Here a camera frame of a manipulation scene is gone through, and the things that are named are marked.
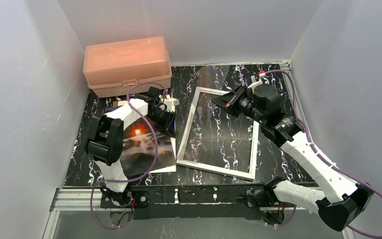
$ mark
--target black marble tabletop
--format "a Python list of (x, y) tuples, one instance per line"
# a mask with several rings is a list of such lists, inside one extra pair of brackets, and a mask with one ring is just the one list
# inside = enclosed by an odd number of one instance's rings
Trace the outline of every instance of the black marble tabletop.
[[(280, 69), (277, 64), (269, 65), (212, 65), (212, 66), (179, 66), (172, 67), (172, 87), (169, 94), (179, 99), (181, 104), (176, 111), (176, 150), (180, 145), (190, 105), (196, 87), (205, 87), (216, 90), (231, 91), (240, 84), (251, 84), (251, 76), (262, 70)], [(265, 83), (274, 85), (278, 92), (286, 96), (284, 107), (292, 113), (292, 105), (286, 89), (282, 74), (272, 74), (263, 79)], [(92, 186), (96, 180), (103, 178), (98, 166), (90, 160), (84, 151), (84, 142), (92, 114), (102, 114), (105, 108), (111, 107), (114, 101), (125, 100), (125, 97), (110, 97), (99, 99), (92, 91), (88, 94), (84, 113), (72, 151), (68, 172), (65, 178), (65, 187)], [(207, 118), (208, 112), (202, 104), (199, 113), (200, 121)], [(191, 130), (188, 138), (186, 152), (190, 159), (215, 166), (247, 172), (249, 165), (249, 150), (251, 145), (252, 124), (246, 118), (229, 119), (228, 116), (219, 116), (208, 120), (213, 127), (223, 127), (221, 132), (211, 129), (203, 133), (197, 142), (195, 135), (199, 131)], [(209, 173), (190, 167), (177, 166), (176, 172), (151, 173), (134, 185), (195, 185), (195, 184), (233, 184), (260, 182), (267, 183), (275, 176), (282, 176), (292, 182), (313, 182), (305, 170), (289, 155), (281, 151), (272, 142), (263, 136), (261, 131), (258, 136), (256, 152), (255, 180), (248, 181), (236, 177)]]

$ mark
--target metal frame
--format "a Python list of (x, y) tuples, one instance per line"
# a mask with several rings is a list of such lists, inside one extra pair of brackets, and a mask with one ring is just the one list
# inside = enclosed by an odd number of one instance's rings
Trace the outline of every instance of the metal frame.
[(179, 150), (178, 150), (178, 156), (176, 159), (176, 164), (182, 165), (182, 166), (187, 166), (187, 167), (192, 167), (192, 168), (197, 168), (197, 169), (212, 172), (212, 173), (219, 173), (219, 174), (223, 174), (223, 175), (228, 175), (228, 176), (233, 176), (233, 177), (238, 177), (238, 178), (243, 178), (243, 179), (248, 179), (248, 180), (254, 180), (255, 179), (255, 168), (256, 168), (256, 153), (254, 153), (254, 152), (256, 152), (256, 150), (257, 150), (258, 129), (259, 129), (258, 122), (255, 122), (255, 121), (253, 124), (250, 168), (249, 168), (248, 173), (183, 159), (183, 156), (185, 154), (186, 143), (188, 141), (189, 133), (191, 131), (191, 125), (192, 125), (192, 121), (194, 119), (194, 114), (196, 111), (196, 106), (198, 103), (198, 98), (200, 96), (200, 93), (208, 93), (208, 94), (213, 94), (213, 95), (224, 95), (228, 92), (209, 89), (209, 88), (203, 88), (203, 87), (197, 87), (196, 88), (195, 94), (194, 94), (194, 99), (192, 100), (192, 104), (191, 104), (191, 109), (189, 111), (188, 120), (186, 122), (185, 130), (183, 133), (182, 141), (180, 142), (180, 146), (179, 146)]
[[(50, 209), (50, 215), (46, 228), (44, 230), (43, 239), (53, 239), (56, 231), (56, 226), (59, 220), (60, 211), (90, 211), (90, 197), (91, 189), (89, 188), (76, 188), (76, 189), (58, 189), (54, 196), (54, 200)], [(93, 196), (93, 206), (94, 211), (129, 211), (129, 209), (122, 208), (111, 208), (104, 209), (100, 208), (100, 202), (102, 198), (102, 193), (99, 190), (94, 192)], [(277, 207), (261, 207), (261, 211), (276, 211)], [(286, 207), (285, 210), (290, 212), (293, 210), (292, 207)], [(345, 228), (342, 231), (344, 239), (355, 239), (353, 231), (349, 228)]]

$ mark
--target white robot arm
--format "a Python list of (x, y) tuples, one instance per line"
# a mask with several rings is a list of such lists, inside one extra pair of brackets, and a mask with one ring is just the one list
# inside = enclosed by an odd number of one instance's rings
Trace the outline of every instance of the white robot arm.
[(336, 231), (342, 231), (365, 209), (373, 192), (336, 172), (317, 157), (302, 124), (285, 113), (282, 107), (284, 96), (274, 86), (261, 81), (248, 88), (241, 85), (212, 102), (232, 116), (244, 114), (259, 122), (264, 136), (292, 156), (321, 188), (315, 190), (275, 178), (263, 191), (250, 193), (248, 199), (252, 204), (292, 203), (318, 214)]
[[(160, 90), (151, 87), (145, 95), (135, 95), (130, 103), (144, 116), (155, 122), (157, 131), (174, 136), (175, 99), (159, 98)], [(123, 131), (141, 116), (132, 110), (129, 104), (105, 114), (93, 115), (87, 135), (86, 152), (92, 156), (106, 179), (127, 180), (118, 160), (123, 149)], [(122, 193), (127, 183), (107, 182), (106, 187), (116, 193)]]

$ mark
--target white wall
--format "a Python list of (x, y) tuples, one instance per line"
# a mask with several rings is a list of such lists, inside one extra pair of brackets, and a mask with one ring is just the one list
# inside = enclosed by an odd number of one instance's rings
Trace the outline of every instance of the white wall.
[[(382, 1), (324, 1), (291, 63), (314, 140), (382, 191)], [(352, 225), (382, 235), (379, 197)]]
[(59, 0), (82, 45), (164, 36), (175, 65), (290, 59), (321, 0)]
[(0, 0), (0, 239), (41, 238), (88, 89), (57, 0)]

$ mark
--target purple cable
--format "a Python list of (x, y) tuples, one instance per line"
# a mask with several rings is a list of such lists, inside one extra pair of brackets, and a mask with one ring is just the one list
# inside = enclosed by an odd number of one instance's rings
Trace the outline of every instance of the purple cable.
[[(293, 111), (294, 111), (294, 113), (295, 113), (295, 118), (296, 118), (299, 122), (301, 122), (301, 124), (304, 126), (304, 128), (305, 128), (305, 130), (306, 130), (307, 140), (308, 140), (308, 142), (310, 143), (310, 147), (311, 147), (311, 149), (312, 149), (312, 151), (313, 151), (314, 153), (317, 153), (318, 150), (315, 148), (315, 144), (314, 144), (314, 141), (312, 140), (311, 133), (310, 133), (310, 130), (309, 130), (309, 128), (308, 128), (308, 125), (307, 125), (302, 119), (300, 119), (300, 118), (298, 117), (298, 115), (297, 115), (297, 110), (296, 110), (296, 90), (295, 90), (295, 84), (294, 84), (293, 78), (291, 77), (291, 75), (290, 75), (289, 73), (287, 73), (287, 72), (284, 71), (284, 70), (271, 70), (271, 71), (267, 71), (267, 72), (265, 72), (265, 74), (271, 74), (271, 73), (275, 73), (275, 72), (283, 73), (283, 74), (285, 74), (285, 75), (288, 77), (288, 79), (289, 79), (289, 81), (290, 81), (290, 85), (291, 85), (291, 87), (292, 87), (292, 92), (293, 92), (292, 103), (293, 103)], [(326, 160), (320, 153), (317, 154), (317, 157), (318, 157), (321, 161), (323, 161), (326, 165), (328, 165), (328, 166), (331, 166), (331, 165), (332, 165), (332, 164), (331, 164), (329, 161), (327, 161), (327, 160)], [(352, 175), (346, 173), (345, 171), (343, 171), (342, 169), (339, 169), (339, 168), (337, 168), (337, 167), (335, 167), (335, 166), (333, 166), (332, 169), (335, 170), (336, 172), (342, 174), (342, 175), (345, 175), (345, 176), (348, 177), (348, 178), (353, 179), (354, 181), (357, 181), (358, 183), (360, 183), (360, 184), (363, 185), (364, 187), (370, 189), (371, 191), (373, 191), (373, 192), (376, 193), (379, 197), (382, 198), (382, 192), (380, 192), (379, 190), (373, 188), (370, 184), (362, 182), (359, 178), (357, 178), (357, 177), (355, 177), (355, 176), (352, 176)], [(362, 231), (360, 231), (360, 230), (358, 230), (358, 229), (356, 229), (356, 228), (353, 228), (353, 227), (350, 226), (350, 225), (348, 225), (348, 227), (349, 227), (351, 230), (353, 230), (353, 231), (355, 231), (355, 232), (357, 232), (357, 233), (359, 233), (359, 234), (361, 234), (361, 235), (363, 235), (363, 236), (366, 236), (366, 237), (369, 237), (369, 238), (375, 238), (375, 239), (382, 239), (382, 236), (375, 236), (375, 235), (371, 235), (371, 234), (362, 232)]]
[(144, 178), (145, 176), (147, 176), (150, 171), (153, 169), (153, 167), (155, 166), (155, 163), (157, 161), (157, 156), (158, 156), (158, 143), (157, 143), (157, 135), (155, 135), (155, 131), (154, 131), (154, 128), (151, 126), (150, 122), (147, 120), (147, 118), (141, 113), (139, 112), (139, 110), (137, 110), (131, 103), (130, 103), (130, 97), (129, 97), (129, 94), (130, 92), (139, 87), (139, 86), (142, 86), (142, 85), (145, 85), (145, 84), (156, 84), (156, 85), (159, 85), (163, 88), (163, 92), (166, 94), (166, 88), (164, 88), (161, 84), (157, 83), (157, 82), (145, 82), (145, 83), (141, 83), (141, 84), (138, 84), (134, 87), (132, 87), (131, 89), (128, 90), (127, 94), (126, 94), (126, 100), (127, 100), (127, 103), (129, 104), (129, 107), (135, 111), (144, 121), (145, 123), (148, 125), (148, 127), (150, 128), (151, 130), (151, 133), (152, 133), (152, 136), (154, 137), (154, 144), (155, 144), (155, 153), (154, 153), (154, 160), (150, 166), (150, 168), (144, 173), (142, 174), (141, 176), (139, 177), (136, 177), (136, 178), (133, 178), (133, 179), (127, 179), (127, 180), (114, 180), (114, 179), (107, 179), (107, 180), (99, 180), (97, 181), (94, 185), (93, 185), (93, 189), (91, 190), (91, 199), (90, 199), (90, 208), (91, 208), (91, 214), (93, 215), (93, 218), (94, 220), (96, 220), (96, 222), (102, 226), (103, 228), (106, 228), (106, 229), (119, 229), (119, 228), (123, 228), (124, 226), (128, 225), (132, 220), (130, 220), (129, 222), (125, 223), (124, 225), (121, 225), (121, 226), (116, 226), (116, 227), (109, 227), (109, 226), (106, 226), (104, 225), (102, 222), (100, 222), (97, 217), (96, 217), (96, 214), (94, 213), (94, 210), (93, 210), (93, 195), (94, 195), (94, 190), (96, 188), (97, 185), (99, 185), (100, 183), (106, 183), (106, 182), (109, 182), (109, 183), (130, 183), (130, 182), (135, 182), (135, 181), (138, 181), (138, 180), (141, 180), (142, 178)]
[(290, 220), (292, 220), (293, 216), (295, 216), (295, 213), (296, 213), (296, 205), (293, 207), (293, 211), (292, 211), (292, 214), (290, 215), (289, 219), (286, 220), (286, 222), (284, 222), (282, 224), (278, 224), (277, 226), (282, 227), (282, 226), (288, 224), (290, 222)]

